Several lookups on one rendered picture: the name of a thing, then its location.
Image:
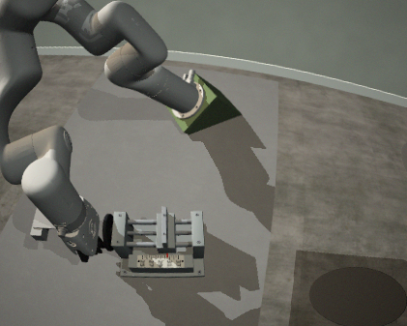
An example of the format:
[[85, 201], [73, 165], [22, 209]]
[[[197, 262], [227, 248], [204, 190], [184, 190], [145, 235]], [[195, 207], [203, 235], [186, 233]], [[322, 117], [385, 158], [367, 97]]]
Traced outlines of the grey clamp slide with handwheel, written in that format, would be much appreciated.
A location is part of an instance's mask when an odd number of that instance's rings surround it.
[[106, 214], [102, 238], [100, 249], [114, 249], [121, 257], [121, 277], [205, 277], [202, 211], [191, 211], [188, 220], [176, 220], [175, 213], [167, 213], [166, 207], [157, 213], [156, 220], [130, 220], [127, 212], [114, 212], [114, 217]]

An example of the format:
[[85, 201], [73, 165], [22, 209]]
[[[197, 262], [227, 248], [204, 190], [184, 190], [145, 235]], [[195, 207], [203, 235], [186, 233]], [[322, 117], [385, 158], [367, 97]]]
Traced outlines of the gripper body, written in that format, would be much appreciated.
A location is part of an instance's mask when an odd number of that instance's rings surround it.
[[[87, 215], [84, 223], [78, 229], [68, 232], [65, 238], [61, 238], [64, 244], [76, 255], [76, 250], [88, 256], [94, 256], [97, 251], [100, 217], [94, 207], [82, 196]], [[88, 216], [88, 218], [87, 218]]]

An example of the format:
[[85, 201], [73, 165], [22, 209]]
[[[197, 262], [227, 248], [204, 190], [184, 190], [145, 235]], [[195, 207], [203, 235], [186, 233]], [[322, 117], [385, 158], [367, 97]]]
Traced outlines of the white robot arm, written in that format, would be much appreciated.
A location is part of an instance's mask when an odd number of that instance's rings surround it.
[[33, 34], [40, 20], [60, 25], [95, 56], [126, 40], [106, 60], [106, 77], [172, 108], [178, 118], [194, 116], [205, 92], [194, 82], [195, 70], [182, 80], [161, 65], [167, 58], [164, 41], [126, 2], [110, 2], [97, 12], [85, 0], [0, 0], [0, 172], [9, 183], [21, 184], [37, 207], [30, 235], [46, 241], [49, 229], [65, 238], [81, 227], [87, 209], [70, 181], [73, 145], [63, 127], [9, 139], [12, 113], [43, 76]]

